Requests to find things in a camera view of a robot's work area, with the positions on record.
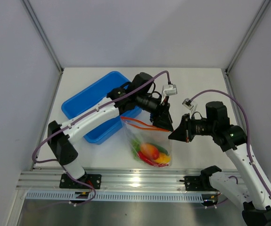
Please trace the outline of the red chili pepper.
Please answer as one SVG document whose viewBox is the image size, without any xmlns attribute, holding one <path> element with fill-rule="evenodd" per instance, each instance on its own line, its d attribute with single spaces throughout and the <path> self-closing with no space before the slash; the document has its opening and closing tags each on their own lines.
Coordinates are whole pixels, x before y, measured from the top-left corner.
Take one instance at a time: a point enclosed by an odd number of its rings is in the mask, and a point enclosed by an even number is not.
<svg viewBox="0 0 271 226">
<path fill-rule="evenodd" d="M 159 168 L 169 166 L 169 164 L 167 164 L 167 163 L 155 163 L 155 162 L 151 161 L 142 152 L 138 152 L 138 156 L 142 161 L 144 161 L 145 163 L 147 163 L 150 166 L 159 167 Z"/>
</svg>

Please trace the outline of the clear zip top bag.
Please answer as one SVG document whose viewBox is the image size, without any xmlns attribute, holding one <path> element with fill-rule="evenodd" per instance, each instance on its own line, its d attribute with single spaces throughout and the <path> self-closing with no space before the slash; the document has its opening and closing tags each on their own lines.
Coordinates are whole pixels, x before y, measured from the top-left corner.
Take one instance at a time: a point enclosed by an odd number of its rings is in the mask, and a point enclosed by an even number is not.
<svg viewBox="0 0 271 226">
<path fill-rule="evenodd" d="M 129 147 L 130 147 L 131 139 L 139 140 L 140 144 L 149 143 L 149 144 L 156 144 L 156 145 L 162 146 L 170 154 L 169 156 L 171 157 L 171 161 L 169 163 L 169 166 L 171 165 L 172 142 L 171 140 L 168 139 L 169 135 L 171 134 L 170 131 L 155 127 L 150 124 L 146 124 L 134 118 L 124 117 L 124 116 L 121 117 L 121 122 L 123 124 L 123 129 L 124 129 L 126 140 L 128 142 Z"/>
</svg>

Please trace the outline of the green chili pepper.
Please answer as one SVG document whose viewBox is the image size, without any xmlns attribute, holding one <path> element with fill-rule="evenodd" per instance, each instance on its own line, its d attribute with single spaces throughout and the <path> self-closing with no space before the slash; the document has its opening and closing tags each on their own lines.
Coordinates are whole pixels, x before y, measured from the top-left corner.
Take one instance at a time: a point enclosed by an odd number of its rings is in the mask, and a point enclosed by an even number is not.
<svg viewBox="0 0 271 226">
<path fill-rule="evenodd" d="M 162 146 L 159 146 L 159 145 L 156 145 L 156 144 L 152 144 L 152 145 L 155 146 L 160 153 L 164 153 L 167 156 L 170 155 L 169 152 L 165 148 L 163 148 Z"/>
</svg>

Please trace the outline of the yellow orange mango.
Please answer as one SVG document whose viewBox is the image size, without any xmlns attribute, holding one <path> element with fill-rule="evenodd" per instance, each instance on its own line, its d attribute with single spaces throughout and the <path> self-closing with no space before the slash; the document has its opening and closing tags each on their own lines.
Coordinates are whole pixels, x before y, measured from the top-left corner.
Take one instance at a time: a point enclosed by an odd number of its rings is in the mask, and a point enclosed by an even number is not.
<svg viewBox="0 0 271 226">
<path fill-rule="evenodd" d="M 164 153 L 160 153 L 159 157 L 154 160 L 154 162 L 156 162 L 157 164 L 169 164 L 170 161 L 171 161 L 171 157 Z"/>
</svg>

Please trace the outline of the green grape bunch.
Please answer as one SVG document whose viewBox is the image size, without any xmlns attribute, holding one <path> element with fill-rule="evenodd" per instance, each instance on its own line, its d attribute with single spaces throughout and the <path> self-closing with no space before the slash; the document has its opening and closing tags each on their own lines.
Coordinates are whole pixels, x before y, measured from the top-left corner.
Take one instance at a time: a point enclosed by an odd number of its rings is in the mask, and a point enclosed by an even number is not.
<svg viewBox="0 0 271 226">
<path fill-rule="evenodd" d="M 137 161 L 140 160 L 138 152 L 140 151 L 140 141 L 137 139 L 131 139 L 130 141 L 130 149 L 133 155 L 133 158 Z"/>
</svg>

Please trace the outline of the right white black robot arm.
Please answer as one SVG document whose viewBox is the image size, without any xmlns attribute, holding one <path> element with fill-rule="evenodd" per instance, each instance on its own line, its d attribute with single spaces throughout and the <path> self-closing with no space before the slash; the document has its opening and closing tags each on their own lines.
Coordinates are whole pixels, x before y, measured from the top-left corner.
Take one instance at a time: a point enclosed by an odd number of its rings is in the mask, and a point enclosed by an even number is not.
<svg viewBox="0 0 271 226">
<path fill-rule="evenodd" d="M 271 182 L 254 156 L 248 136 L 240 126 L 230 123 L 223 102 L 212 101 L 205 108 L 206 117 L 199 120 L 184 114 L 169 139 L 189 143 L 194 136 L 211 136 L 233 162 L 246 188 L 230 181 L 216 166 L 201 171 L 200 186 L 222 192 L 241 210 L 248 226 L 271 226 Z"/>
</svg>

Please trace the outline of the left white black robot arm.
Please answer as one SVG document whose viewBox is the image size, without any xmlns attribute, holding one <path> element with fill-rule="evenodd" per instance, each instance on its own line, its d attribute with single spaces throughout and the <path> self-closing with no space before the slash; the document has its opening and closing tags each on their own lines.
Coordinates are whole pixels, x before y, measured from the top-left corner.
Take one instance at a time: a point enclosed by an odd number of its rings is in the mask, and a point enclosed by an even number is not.
<svg viewBox="0 0 271 226">
<path fill-rule="evenodd" d="M 99 102 L 82 114 L 61 124 L 52 121 L 48 125 L 48 145 L 56 161 L 70 176 L 70 183 L 76 188 L 86 185 L 85 169 L 78 162 L 78 152 L 74 143 L 84 135 L 105 122 L 122 117 L 128 111 L 138 107 L 150 114 L 150 130 L 172 131 L 172 118 L 169 113 L 169 96 L 177 94 L 177 88 L 171 80 L 163 85 L 159 97 L 153 97 L 150 87 L 157 77 L 141 72 L 132 81 L 113 88 Z"/>
</svg>

